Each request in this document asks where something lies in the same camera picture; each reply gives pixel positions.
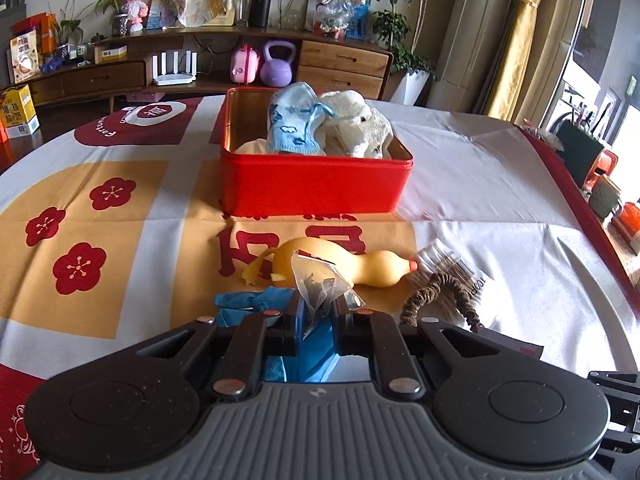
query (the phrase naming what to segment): potted plant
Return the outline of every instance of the potted plant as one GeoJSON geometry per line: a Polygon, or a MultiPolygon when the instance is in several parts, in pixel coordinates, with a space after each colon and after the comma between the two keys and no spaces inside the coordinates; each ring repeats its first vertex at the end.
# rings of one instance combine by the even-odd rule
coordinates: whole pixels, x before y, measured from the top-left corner
{"type": "Polygon", "coordinates": [[[122,11],[124,0],[97,0],[95,3],[94,12],[97,14],[98,10],[102,10],[104,14],[107,9],[113,11],[113,19],[111,20],[111,35],[112,36],[124,36],[127,33],[127,22],[129,21],[129,15],[122,11]]]}
{"type": "Polygon", "coordinates": [[[391,10],[374,12],[375,22],[373,32],[393,54],[391,74],[401,73],[402,81],[391,97],[392,102],[413,105],[420,95],[422,88],[431,75],[435,75],[434,65],[430,59],[415,53],[418,38],[424,25],[425,10],[428,0],[418,0],[418,18],[414,27],[414,37],[411,47],[407,48],[404,40],[411,31],[403,14],[396,13],[396,4],[401,0],[389,0],[391,10]]]}
{"type": "Polygon", "coordinates": [[[56,30],[58,53],[63,61],[69,57],[69,38],[75,31],[80,32],[79,43],[82,42],[84,31],[80,28],[80,23],[85,18],[82,13],[90,6],[91,4],[87,5],[76,14],[76,0],[66,0],[65,8],[60,9],[61,19],[58,19],[58,17],[51,12],[51,6],[49,6],[49,12],[51,12],[54,17],[53,27],[56,30]]]}

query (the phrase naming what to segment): black speaker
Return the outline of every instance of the black speaker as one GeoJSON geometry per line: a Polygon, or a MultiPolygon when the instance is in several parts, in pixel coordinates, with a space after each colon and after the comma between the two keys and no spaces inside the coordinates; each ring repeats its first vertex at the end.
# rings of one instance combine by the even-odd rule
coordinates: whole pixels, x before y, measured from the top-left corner
{"type": "Polygon", "coordinates": [[[249,4],[249,27],[266,27],[269,22],[271,0],[251,0],[249,4]]]}

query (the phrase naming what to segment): brown fiber rope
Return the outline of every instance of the brown fiber rope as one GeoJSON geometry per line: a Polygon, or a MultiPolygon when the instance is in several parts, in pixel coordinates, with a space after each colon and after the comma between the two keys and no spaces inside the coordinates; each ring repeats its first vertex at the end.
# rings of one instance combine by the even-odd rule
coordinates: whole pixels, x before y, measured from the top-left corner
{"type": "Polygon", "coordinates": [[[402,306],[400,324],[417,326],[420,308],[432,303],[440,295],[443,288],[452,292],[460,314],[465,317],[466,322],[471,327],[471,332],[477,333],[482,326],[478,313],[471,305],[469,296],[462,287],[460,280],[451,274],[434,274],[427,286],[419,288],[414,295],[408,298],[402,306]]]}

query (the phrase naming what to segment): yellow rubber chicken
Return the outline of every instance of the yellow rubber chicken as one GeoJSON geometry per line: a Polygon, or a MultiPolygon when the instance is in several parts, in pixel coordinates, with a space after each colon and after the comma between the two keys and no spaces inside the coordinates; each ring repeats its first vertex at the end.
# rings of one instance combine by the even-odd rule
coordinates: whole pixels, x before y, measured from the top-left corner
{"type": "Polygon", "coordinates": [[[404,275],[418,268],[416,261],[405,260],[391,251],[351,254],[342,246],[322,238],[294,238],[278,248],[265,250],[246,267],[242,272],[242,278],[249,285],[255,285],[262,261],[273,254],[271,267],[273,285],[295,288],[296,280],[291,270],[291,257],[297,251],[304,251],[331,262],[351,286],[357,283],[393,286],[404,275]]]}

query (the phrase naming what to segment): pink toy suitcase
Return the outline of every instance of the pink toy suitcase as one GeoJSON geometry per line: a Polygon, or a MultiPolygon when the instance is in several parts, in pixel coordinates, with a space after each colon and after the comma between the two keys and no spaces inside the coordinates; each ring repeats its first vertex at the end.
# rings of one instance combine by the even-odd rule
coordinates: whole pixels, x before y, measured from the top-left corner
{"type": "Polygon", "coordinates": [[[253,83],[258,73],[260,55],[244,44],[231,57],[231,81],[234,83],[253,83]]]}

